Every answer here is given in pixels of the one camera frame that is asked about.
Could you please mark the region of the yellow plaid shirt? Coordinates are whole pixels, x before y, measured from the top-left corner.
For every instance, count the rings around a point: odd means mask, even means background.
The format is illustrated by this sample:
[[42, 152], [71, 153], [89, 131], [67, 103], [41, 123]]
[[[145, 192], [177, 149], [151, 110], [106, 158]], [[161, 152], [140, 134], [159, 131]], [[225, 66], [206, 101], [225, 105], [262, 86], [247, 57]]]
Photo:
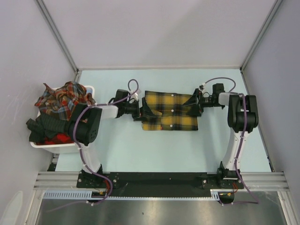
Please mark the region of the yellow plaid shirt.
[[189, 94], [146, 90], [144, 94], [145, 103], [154, 117], [146, 117], [142, 122], [143, 130], [197, 131], [197, 117], [188, 115], [188, 111], [192, 107], [184, 106], [191, 97]]

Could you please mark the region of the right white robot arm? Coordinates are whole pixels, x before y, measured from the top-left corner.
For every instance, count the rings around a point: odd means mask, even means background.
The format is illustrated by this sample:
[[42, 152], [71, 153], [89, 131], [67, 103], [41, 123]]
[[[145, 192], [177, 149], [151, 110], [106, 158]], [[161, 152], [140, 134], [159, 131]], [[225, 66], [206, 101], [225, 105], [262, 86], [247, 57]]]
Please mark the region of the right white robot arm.
[[259, 116], [255, 95], [225, 92], [222, 83], [212, 86], [212, 94], [204, 96], [205, 84], [195, 89], [183, 105], [190, 106], [188, 115], [200, 116], [206, 107], [227, 107], [227, 124], [230, 138], [227, 151], [215, 174], [200, 176], [203, 189], [243, 189], [240, 161], [246, 140], [258, 126]]

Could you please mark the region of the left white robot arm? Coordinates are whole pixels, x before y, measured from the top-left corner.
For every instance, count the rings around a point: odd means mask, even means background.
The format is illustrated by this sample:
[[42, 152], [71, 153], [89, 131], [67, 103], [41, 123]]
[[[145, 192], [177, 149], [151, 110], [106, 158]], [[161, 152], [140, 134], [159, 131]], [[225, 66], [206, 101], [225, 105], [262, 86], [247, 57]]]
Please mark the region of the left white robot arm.
[[119, 118], [124, 114], [130, 114], [134, 121], [148, 121], [157, 117], [148, 107], [145, 97], [141, 97], [140, 90], [118, 89], [115, 97], [106, 104], [78, 104], [66, 126], [67, 134], [78, 146], [81, 173], [95, 188], [103, 184], [104, 175], [96, 150], [90, 144], [97, 138], [101, 121]]

